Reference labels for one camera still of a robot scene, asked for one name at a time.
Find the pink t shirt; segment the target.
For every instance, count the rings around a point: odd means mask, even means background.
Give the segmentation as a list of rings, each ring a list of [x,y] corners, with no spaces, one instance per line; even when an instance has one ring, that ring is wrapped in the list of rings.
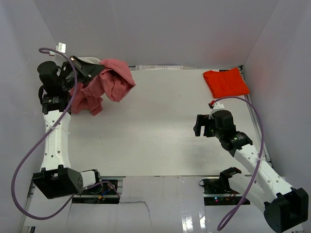
[[[117,59],[100,61],[102,70],[88,85],[79,83],[77,92],[71,104],[71,112],[78,114],[88,110],[93,116],[103,110],[102,95],[111,101],[121,101],[136,85],[128,64]]]

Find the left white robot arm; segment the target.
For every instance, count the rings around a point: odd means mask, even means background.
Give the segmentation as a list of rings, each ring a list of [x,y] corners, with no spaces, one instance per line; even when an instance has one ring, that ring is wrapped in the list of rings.
[[[37,67],[42,82],[40,102],[46,133],[44,158],[40,172],[33,174],[36,187],[48,199],[77,195],[88,189],[97,194],[103,182],[96,169],[76,171],[71,168],[68,153],[71,109],[70,90],[77,84],[89,84],[104,66],[87,58],[70,57],[72,64],[58,66],[46,61]]]

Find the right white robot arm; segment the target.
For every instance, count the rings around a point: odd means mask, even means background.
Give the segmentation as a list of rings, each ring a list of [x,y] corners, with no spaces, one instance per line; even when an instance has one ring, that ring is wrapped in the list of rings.
[[[198,115],[193,127],[195,136],[216,137],[224,150],[241,163],[254,179],[249,181],[235,167],[221,172],[219,187],[224,193],[248,190],[246,199],[264,215],[270,228],[282,233],[308,220],[309,195],[303,188],[294,188],[259,157],[251,139],[236,130],[228,110],[217,110],[211,115]]]

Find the white plastic basket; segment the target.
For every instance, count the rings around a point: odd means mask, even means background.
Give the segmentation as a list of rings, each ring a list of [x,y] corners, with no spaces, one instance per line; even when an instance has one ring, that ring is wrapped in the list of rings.
[[[100,64],[100,59],[96,57],[79,57],[79,59],[90,64]]]

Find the folded orange t shirt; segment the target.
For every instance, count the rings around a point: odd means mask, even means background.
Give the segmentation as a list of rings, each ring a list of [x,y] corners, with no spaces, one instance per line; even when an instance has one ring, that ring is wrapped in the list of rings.
[[[215,99],[250,93],[237,67],[227,71],[206,71],[203,78]]]

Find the paper sheet at back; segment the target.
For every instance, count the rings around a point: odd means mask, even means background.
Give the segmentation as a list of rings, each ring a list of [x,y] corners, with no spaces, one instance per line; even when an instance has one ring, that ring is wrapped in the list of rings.
[[[183,70],[180,65],[137,65],[135,70]]]

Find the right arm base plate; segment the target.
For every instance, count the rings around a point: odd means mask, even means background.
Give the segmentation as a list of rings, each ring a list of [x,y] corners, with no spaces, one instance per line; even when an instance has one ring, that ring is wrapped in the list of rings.
[[[241,173],[236,167],[230,167],[223,170],[218,177],[202,179],[199,186],[204,190],[205,206],[237,205],[242,198],[242,194],[232,190],[228,180]]]

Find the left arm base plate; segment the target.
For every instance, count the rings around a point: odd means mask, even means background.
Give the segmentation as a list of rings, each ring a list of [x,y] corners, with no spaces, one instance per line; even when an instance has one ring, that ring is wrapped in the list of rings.
[[[72,199],[74,204],[119,204],[123,181],[120,179],[102,179],[110,182],[96,186],[92,190],[84,190],[80,195]]]

